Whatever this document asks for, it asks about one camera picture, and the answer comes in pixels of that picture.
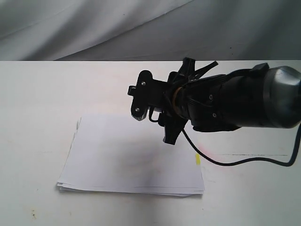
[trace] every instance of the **yellow mark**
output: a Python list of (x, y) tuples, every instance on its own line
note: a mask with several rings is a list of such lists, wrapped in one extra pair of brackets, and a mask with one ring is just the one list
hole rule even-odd
[(199, 154), (196, 153), (196, 164), (200, 165), (201, 164), (201, 158), (199, 157)]

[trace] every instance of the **stack of paper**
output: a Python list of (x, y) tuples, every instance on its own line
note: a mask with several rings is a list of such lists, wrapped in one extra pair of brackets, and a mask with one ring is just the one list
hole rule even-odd
[(164, 128), (148, 120), (83, 116), (57, 186), (60, 191), (202, 194), (199, 161), (185, 137), (181, 134), (176, 145), (163, 143), (163, 137)]

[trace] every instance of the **black cable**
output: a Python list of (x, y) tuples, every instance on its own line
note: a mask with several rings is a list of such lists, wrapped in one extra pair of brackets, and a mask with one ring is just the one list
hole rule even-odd
[(193, 144), (193, 142), (190, 140), (189, 136), (187, 135), (187, 133), (185, 132), (185, 130), (182, 130), (182, 133), (184, 134), (184, 136), (186, 137), (186, 139), (188, 140), (188, 142), (190, 143), (190, 145), (192, 146), (192, 148), (203, 158), (207, 159), (208, 161), (219, 165), (219, 166), (236, 166), (236, 165), (240, 165), (242, 163), (246, 163), (246, 162), (250, 162), (250, 161), (268, 161), (280, 166), (285, 166), (285, 167), (289, 167), (292, 166), (294, 164), (294, 162), (296, 161), (297, 158), (297, 154), (299, 151), (299, 146), (300, 146), (300, 138), (301, 138), (301, 124), (298, 127), (298, 131), (296, 134), (296, 139), (295, 139), (295, 143), (294, 143), (294, 147), (293, 147), (293, 153), (291, 156), (290, 161), (288, 162), (283, 162), (283, 161), (278, 161), (275, 159), (270, 159), (270, 158), (263, 158), (263, 157), (255, 157), (255, 158), (249, 158), (249, 159), (243, 159), (243, 160), (239, 160), (239, 161), (235, 161), (235, 162), (229, 162), (229, 163), (224, 163), (224, 162), (219, 162), (219, 161), (215, 161), (211, 158), (209, 158), (208, 156), (206, 156), (205, 154), (203, 154), (201, 151), (198, 150), (198, 148)]
[(150, 107), (150, 112), (149, 112), (149, 120), (151, 122), (158, 122), (159, 120), (153, 120), (151, 117), (152, 117), (152, 114), (154, 113), (154, 110), (155, 108), (154, 107)]

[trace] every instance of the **white cloth backdrop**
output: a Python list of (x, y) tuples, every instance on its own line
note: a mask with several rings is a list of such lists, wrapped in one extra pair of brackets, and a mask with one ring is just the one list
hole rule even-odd
[(301, 59), (300, 11), (300, 0), (5, 0), (0, 60)]

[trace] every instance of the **white table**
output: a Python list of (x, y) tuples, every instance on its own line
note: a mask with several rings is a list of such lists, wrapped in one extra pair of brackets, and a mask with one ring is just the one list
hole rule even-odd
[[(200, 68), (209, 62), (197, 62)], [(219, 62), (208, 75), (260, 61)], [(301, 71), (301, 61), (269, 61)], [(166, 80), (181, 62), (0, 62), (0, 225), (300, 225), (301, 155), (290, 168), (266, 162), (220, 167), (201, 160), (206, 191), (187, 198), (60, 193), (55, 187), (85, 113), (129, 114), (141, 70)], [(294, 129), (199, 133), (220, 161), (263, 154), (287, 161)], [(192, 152), (187, 143), (187, 151)]]

